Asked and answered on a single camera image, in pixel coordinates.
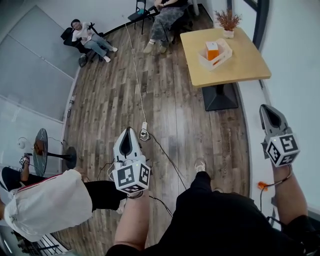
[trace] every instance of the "office chair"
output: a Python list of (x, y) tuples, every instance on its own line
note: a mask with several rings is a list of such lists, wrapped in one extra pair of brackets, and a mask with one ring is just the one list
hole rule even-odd
[[(94, 28), (94, 25), (95, 25), (94, 23), (90, 23), (88, 29), (93, 30), (98, 36), (103, 37), (104, 33), (98, 33)], [(79, 50), (81, 54), (85, 54), (85, 57), (80, 57), (78, 61), (79, 66), (83, 68), (88, 63), (88, 61), (90, 61), (91, 63), (94, 61), (93, 58), (97, 55), (97, 53), (91, 49), (85, 48), (81, 43), (81, 38), (73, 42), (72, 41), (73, 32), (74, 32), (74, 29), (72, 27), (68, 27), (60, 37), (63, 39), (63, 44), (65, 46), (75, 47)], [(102, 62), (103, 60), (104, 59), (101, 56), (99, 56), (99, 61)]]
[(192, 22), (192, 16), (190, 14), (189, 7), (192, 7), (192, 5), (189, 5), (188, 8), (184, 10), (184, 14), (180, 18), (178, 18), (170, 28), (170, 31), (173, 32), (173, 45), (176, 43), (176, 40), (180, 36), (181, 32), (192, 31), (192, 27), (194, 26), (194, 24)]
[[(142, 20), (141, 35), (143, 35), (144, 33), (145, 18), (148, 18), (150, 20), (150, 17), (152, 17), (154, 21), (155, 20), (154, 16), (160, 13), (155, 6), (152, 6), (151, 8), (146, 10), (146, 2), (147, 0), (136, 0), (135, 13), (131, 14), (128, 17), (130, 21), (134, 22), (134, 29), (136, 29), (136, 23)], [(138, 7), (138, 3), (144, 4), (143, 9)]]

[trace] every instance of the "blue jeans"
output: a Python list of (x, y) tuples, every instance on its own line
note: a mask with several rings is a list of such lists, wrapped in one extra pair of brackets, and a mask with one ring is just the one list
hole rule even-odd
[(91, 49), (99, 54), (101, 57), (106, 56), (107, 52), (100, 48), (103, 46), (107, 48), (109, 51), (113, 50), (113, 47), (102, 37), (98, 36), (97, 34), (93, 34), (90, 41), (84, 44), (84, 48)]

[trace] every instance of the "person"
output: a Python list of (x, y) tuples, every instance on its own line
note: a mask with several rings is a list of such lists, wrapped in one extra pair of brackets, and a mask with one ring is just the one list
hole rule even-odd
[(117, 210), (127, 198), (112, 181), (84, 183), (77, 170), (22, 187), (7, 205), (0, 200), (0, 219), (30, 242), (36, 242), (43, 235), (87, 221), (96, 209)]
[(14, 170), (10, 167), (4, 167), (0, 170), (0, 185), (7, 190), (8, 192), (14, 193), (14, 190), (17, 190), (24, 186), (29, 186), (38, 182), (45, 180), (45, 177), (40, 177), (37, 175), (30, 174), (29, 165), (30, 158), (28, 155), (24, 156), (24, 165), (22, 172)]
[(151, 53), (156, 40), (160, 41), (160, 53), (164, 54), (169, 46), (168, 32), (172, 24), (182, 17), (188, 7), (188, 0), (155, 0), (154, 6), (161, 9), (155, 17), (151, 30), (151, 38), (143, 52)]
[(116, 47), (113, 47), (102, 37), (88, 29), (89, 23), (80, 22), (80, 20), (74, 19), (71, 22), (71, 27), (74, 29), (72, 34), (72, 42), (75, 42), (81, 38), (81, 43), (83, 44), (84, 48), (95, 51), (97, 54), (103, 57), (107, 63), (109, 63), (111, 59), (107, 56), (107, 52), (101, 49), (101, 47), (105, 47), (111, 52), (118, 51)]
[[(205, 163), (198, 159), (189, 189), (178, 196), (171, 224), (158, 244), (145, 249), (149, 228), (149, 197), (145, 190), (128, 197), (118, 224), (115, 255), (304, 255), (316, 250), (319, 235), (307, 217), (307, 204), (294, 175), (275, 187), (276, 205), (284, 229), (272, 228), (254, 201), (236, 193), (211, 190)], [(289, 167), (273, 168), (274, 180), (286, 178)]]

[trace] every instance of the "gray wood floor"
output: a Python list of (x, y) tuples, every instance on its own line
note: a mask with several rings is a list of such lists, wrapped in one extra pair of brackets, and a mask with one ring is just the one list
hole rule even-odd
[[(180, 40), (165, 54), (157, 50), (143, 54), (151, 26), (152, 22), (146, 20), (143, 35), (140, 27), (135, 31), (133, 24), (128, 26), (148, 130), (176, 163), (187, 188), (196, 175), (195, 160), (204, 158), (212, 188), (248, 196), (249, 154), (241, 105), (238, 109), (206, 112), (202, 91), (191, 84)], [(212, 27), (212, 21), (200, 8), (193, 30)], [(65, 140), (77, 150), (78, 166), (86, 170), (91, 181), (97, 180), (99, 169), (113, 160), (113, 146), (120, 133), (131, 126), (138, 134), (144, 121), (127, 30), (121, 28), (106, 38), (119, 51), (109, 55), (110, 63), (96, 59), (81, 69), (65, 133)], [(176, 198), (185, 189), (154, 140), (141, 141), (141, 145), (152, 166), (150, 194), (174, 212)], [(107, 169), (100, 179), (108, 179)], [(150, 205), (146, 246), (157, 243), (171, 221), (161, 203), (150, 199)], [(96, 210), (87, 222), (55, 236), (83, 256), (102, 256), (113, 244), (120, 217), (115, 211)]]

